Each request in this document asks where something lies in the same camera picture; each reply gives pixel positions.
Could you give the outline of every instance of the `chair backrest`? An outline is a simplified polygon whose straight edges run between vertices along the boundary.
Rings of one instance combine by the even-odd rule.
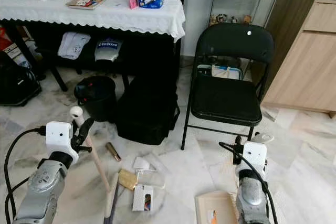
[[[270,63],[274,53],[272,35],[260,26],[219,23],[204,30],[196,56],[230,56]]]

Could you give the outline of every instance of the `white cloth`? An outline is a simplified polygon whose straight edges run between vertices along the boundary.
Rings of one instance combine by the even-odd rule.
[[[169,34],[176,42],[184,36],[185,16],[180,0],[164,0],[160,9],[131,9],[129,0],[106,0],[95,10],[71,9],[65,0],[0,0],[0,20],[89,25],[141,33]]]
[[[90,40],[90,35],[68,31],[63,34],[61,45],[58,49],[58,56],[76,60],[83,50],[83,47]]]

